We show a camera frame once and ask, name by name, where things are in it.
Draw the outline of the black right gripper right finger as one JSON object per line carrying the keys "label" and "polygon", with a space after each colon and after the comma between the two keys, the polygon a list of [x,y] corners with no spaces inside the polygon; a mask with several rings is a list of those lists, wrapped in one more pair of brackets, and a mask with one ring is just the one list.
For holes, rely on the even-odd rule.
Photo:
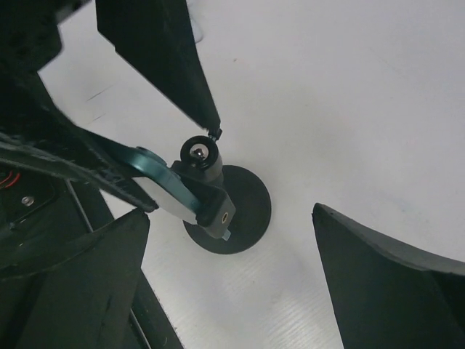
{"label": "black right gripper right finger", "polygon": [[345,348],[463,348],[464,263],[316,204],[320,259]]}

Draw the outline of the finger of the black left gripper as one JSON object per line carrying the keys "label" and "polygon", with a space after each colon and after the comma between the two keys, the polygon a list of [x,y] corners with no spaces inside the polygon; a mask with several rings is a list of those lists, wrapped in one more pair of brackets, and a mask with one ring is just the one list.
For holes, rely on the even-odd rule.
{"label": "finger of the black left gripper", "polygon": [[157,203],[52,101],[40,77],[1,75],[1,162],[88,182],[152,212]]}
{"label": "finger of the black left gripper", "polygon": [[116,52],[202,129],[220,117],[185,1],[96,1],[97,29]]}

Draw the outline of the green phone black screen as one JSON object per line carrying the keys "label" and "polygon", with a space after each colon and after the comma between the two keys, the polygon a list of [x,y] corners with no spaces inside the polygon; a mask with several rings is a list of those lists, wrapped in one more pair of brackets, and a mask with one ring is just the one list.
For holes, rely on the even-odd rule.
{"label": "green phone black screen", "polygon": [[161,157],[145,148],[129,147],[93,132],[88,135],[123,167],[161,209],[185,222],[196,223],[200,201]]}

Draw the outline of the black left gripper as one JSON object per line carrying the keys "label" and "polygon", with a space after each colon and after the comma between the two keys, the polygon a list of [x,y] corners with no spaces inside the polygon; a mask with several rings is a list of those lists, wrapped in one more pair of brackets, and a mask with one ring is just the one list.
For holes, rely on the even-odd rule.
{"label": "black left gripper", "polygon": [[1,2],[1,133],[25,134],[26,125],[56,107],[39,71],[62,51],[59,24],[87,1]]}

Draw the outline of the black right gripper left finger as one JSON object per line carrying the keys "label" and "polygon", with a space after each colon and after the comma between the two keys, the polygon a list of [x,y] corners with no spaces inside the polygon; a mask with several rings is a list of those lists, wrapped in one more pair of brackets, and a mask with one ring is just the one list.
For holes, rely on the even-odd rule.
{"label": "black right gripper left finger", "polygon": [[120,348],[148,216],[135,209],[49,251],[1,253],[2,348]]}

